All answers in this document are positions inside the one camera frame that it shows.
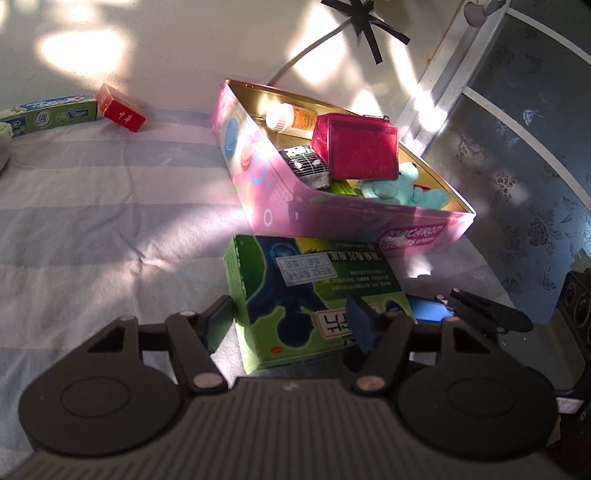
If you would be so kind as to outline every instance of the red pouch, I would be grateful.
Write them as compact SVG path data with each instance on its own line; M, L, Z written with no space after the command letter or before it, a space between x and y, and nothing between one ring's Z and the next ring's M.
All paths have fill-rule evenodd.
M319 115L310 145L335 180L398 178L398 128L387 117Z

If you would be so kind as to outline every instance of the striped bed sheet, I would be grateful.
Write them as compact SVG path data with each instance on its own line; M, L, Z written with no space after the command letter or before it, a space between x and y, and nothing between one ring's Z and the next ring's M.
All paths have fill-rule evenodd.
M147 116L137 134L100 120L14 139L0 174L0 475L32 451L17 408L35 377L118 316L158 323L228 292L222 255L250 228L209 116ZM391 264L409 293L457 286L510 304L466 238ZM244 374L234 329L213 358L230 382ZM171 374L166 355L145 362ZM271 374L322 368L340 365Z

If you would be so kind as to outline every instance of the white wall trim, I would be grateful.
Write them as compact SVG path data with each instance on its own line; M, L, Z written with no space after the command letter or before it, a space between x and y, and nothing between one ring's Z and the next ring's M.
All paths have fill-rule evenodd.
M497 107L494 103L484 98L480 93L475 92L470 87L465 87L463 91L469 99L476 102L478 105L483 107L484 110L491 113L494 117L498 118L506 126L511 128L525 143L527 143L537 154L542 157L550 167L564 180L569 186L573 193L579 198L579 200L587 207L587 210L591 212L591 197L581 186L581 184L572 176L572 174L566 169L562 163L558 161L552 153L539 142L536 137L529 133L524 126L520 125L516 120L513 120L507 113Z
M493 36L495 35L497 29L503 18L505 17L505 13L509 8L511 0L509 0L504 7L497 10L494 14L492 14L485 22L483 26L480 27L478 35L476 36L472 46L468 50L466 57L460 64L456 74L453 76L452 81L448 85L447 89L443 93L441 99L437 102L436 109L443 115L446 119L449 116L453 106L456 104L458 98L462 94L462 90L472 77L472 74L478 67L486 48L490 45ZM429 131L423 128L416 138L413 139L411 142L405 142L405 146L411 150L415 155L422 157L425 153L425 150L433 140L433 138L437 135L437 132Z
M518 12L517 10L515 10L513 8L507 9L507 14L509 14L512 17L515 17L518 20L521 20L522 22L527 23L528 25L531 25L534 28L537 28L539 31L541 31L542 33L545 33L550 38L553 38L554 40L556 40L561 45L564 45L570 51L572 51L573 53L577 54L584 61L586 61L587 63L589 63L591 65L591 55L589 55L582 48L578 47L577 45L575 45L574 43L572 43L567 38L564 38L562 35L560 35L559 33L555 32L551 28L546 27L543 23L540 23L537 20L534 20L533 18L528 17L527 15L524 15L521 12Z
M464 19L463 7L467 0L463 1L456 17L453 19L447 33L443 37L438 50L435 52L431 63L427 66L415 91L408 99L404 109L394 123L398 127L398 138L404 137L412 122L418 115L416 101L418 95L430 95L437 80L443 73L452 55L455 53L464 33L469 28Z

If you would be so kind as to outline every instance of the small bottle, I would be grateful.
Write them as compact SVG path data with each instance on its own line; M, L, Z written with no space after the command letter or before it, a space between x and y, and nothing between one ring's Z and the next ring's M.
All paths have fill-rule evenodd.
M285 135L312 139L318 114L289 103L275 103L267 110L267 126Z

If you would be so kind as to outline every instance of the green box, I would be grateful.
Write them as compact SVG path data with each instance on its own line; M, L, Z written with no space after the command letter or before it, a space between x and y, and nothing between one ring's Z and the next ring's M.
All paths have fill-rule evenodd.
M412 316L375 243L238 235L224 264L248 374L353 345L349 296Z
M0 122L11 124L14 137L94 120L96 120L94 95L42 100L0 111Z

